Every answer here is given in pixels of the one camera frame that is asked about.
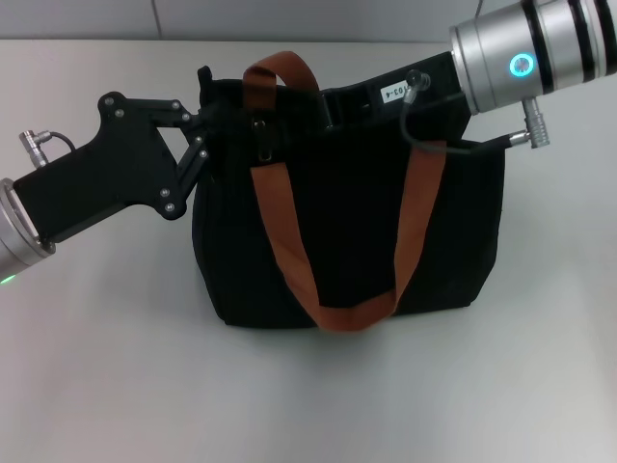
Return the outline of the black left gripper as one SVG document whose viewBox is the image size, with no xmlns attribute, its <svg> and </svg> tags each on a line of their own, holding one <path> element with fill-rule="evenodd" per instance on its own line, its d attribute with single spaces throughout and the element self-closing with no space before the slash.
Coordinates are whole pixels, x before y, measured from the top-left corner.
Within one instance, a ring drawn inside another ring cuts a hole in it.
<svg viewBox="0 0 617 463">
<path fill-rule="evenodd" d="M 178 100 L 103 95 L 100 127 L 86 145 L 16 180 L 13 188 L 45 241 L 60 243 L 132 205 L 166 220 L 187 210 L 186 200 L 209 159 L 215 129 Z M 193 139 L 177 164 L 160 128 Z"/>
</svg>

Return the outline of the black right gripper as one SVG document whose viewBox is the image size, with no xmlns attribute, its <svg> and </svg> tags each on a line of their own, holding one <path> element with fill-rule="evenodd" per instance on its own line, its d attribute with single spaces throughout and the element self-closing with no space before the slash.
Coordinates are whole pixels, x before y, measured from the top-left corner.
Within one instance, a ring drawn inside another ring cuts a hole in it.
<svg viewBox="0 0 617 463">
<path fill-rule="evenodd" d="M 364 82 L 364 88 L 329 89 L 320 94 L 326 130 L 389 123 L 399 118 L 412 71 L 430 79 L 407 112 L 408 126 L 466 126 L 470 111 L 448 52 L 398 68 Z"/>
</svg>

